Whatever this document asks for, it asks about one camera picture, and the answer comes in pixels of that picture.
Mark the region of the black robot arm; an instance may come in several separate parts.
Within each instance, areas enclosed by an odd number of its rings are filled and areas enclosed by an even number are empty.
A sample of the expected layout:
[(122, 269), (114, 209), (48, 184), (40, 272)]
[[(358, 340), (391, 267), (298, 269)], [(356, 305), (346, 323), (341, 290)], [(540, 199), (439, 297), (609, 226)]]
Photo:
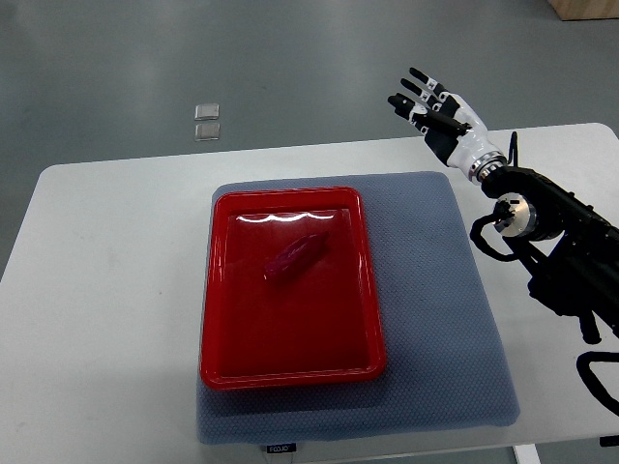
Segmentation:
[(496, 204), (473, 223), (473, 244), (497, 261), (519, 261), (531, 275), (529, 295), (577, 318), (585, 343), (601, 342), (597, 320), (617, 334), (618, 228), (532, 169), (498, 167), (481, 189)]

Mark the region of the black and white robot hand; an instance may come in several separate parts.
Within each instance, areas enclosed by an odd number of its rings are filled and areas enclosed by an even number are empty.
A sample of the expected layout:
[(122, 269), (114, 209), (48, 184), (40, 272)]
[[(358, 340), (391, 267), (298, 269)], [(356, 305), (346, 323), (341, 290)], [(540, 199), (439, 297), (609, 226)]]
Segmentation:
[(400, 84), (407, 91), (388, 98), (395, 114), (414, 126), (432, 153), (446, 166), (479, 184), (507, 157), (490, 142), (485, 123), (458, 94), (416, 69)]

